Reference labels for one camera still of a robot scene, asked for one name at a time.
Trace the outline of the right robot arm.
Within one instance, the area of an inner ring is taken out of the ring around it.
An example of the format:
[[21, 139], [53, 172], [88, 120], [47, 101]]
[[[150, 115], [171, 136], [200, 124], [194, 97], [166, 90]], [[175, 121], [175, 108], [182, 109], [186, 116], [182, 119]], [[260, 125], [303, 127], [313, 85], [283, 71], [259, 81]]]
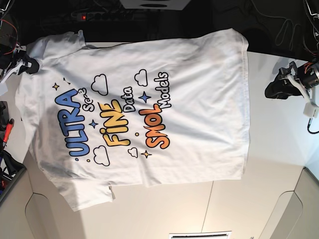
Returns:
[[18, 29], [4, 17], [8, 14], [14, 4], [13, 0], [2, 0], [0, 2], [0, 24], [4, 23], [12, 29], [7, 34], [1, 34], [5, 44], [0, 45], [0, 82], [3, 84], [12, 75], [20, 75], [23, 72], [34, 74], [39, 70], [39, 63], [30, 58], [27, 52], [19, 50]]

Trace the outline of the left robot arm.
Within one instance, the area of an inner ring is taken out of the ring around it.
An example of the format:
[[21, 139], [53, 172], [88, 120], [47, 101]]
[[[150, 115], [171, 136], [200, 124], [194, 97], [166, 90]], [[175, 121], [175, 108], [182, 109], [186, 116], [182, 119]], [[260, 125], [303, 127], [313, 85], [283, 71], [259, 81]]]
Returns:
[[280, 68], [275, 79], [265, 89], [266, 98], [286, 100], [290, 96], [302, 96], [309, 100], [311, 106], [315, 105], [315, 89], [319, 85], [319, 51], [311, 51], [305, 38], [303, 47], [314, 59], [299, 67], [292, 61], [288, 68]]

